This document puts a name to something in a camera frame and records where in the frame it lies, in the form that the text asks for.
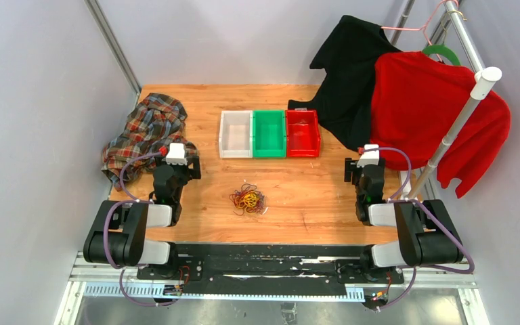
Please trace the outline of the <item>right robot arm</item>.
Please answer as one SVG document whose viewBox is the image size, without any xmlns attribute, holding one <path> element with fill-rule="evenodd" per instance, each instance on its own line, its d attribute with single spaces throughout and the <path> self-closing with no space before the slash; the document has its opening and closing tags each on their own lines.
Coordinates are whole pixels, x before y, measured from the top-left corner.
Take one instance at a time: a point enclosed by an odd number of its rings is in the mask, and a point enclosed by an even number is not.
<svg viewBox="0 0 520 325">
<path fill-rule="evenodd" d="M 355 214 L 361 223 L 397 230 L 396 241 L 364 248 L 360 273 L 365 280 L 377 282 L 395 267 L 435 267 L 460 263 L 466 257 L 441 200 L 393 202 L 383 198 L 384 159 L 366 163 L 346 158 L 344 181 L 355 186 Z"/>
</svg>

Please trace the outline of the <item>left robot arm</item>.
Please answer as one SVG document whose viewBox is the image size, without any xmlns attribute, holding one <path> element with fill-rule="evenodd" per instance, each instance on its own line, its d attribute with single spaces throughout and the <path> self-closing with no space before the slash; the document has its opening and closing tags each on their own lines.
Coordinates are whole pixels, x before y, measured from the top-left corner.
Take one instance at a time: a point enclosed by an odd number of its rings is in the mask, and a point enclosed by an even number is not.
<svg viewBox="0 0 520 325">
<path fill-rule="evenodd" d="M 193 179 L 200 179 L 200 157 L 185 162 L 162 158 L 153 172 L 154 191 L 148 200 L 105 200 L 83 245 L 84 259 L 103 263 L 115 269 L 133 266 L 154 266 L 165 280 L 174 279 L 180 271 L 172 242 L 149 240 L 148 228 L 173 227 L 180 219 L 183 188 Z"/>
</svg>

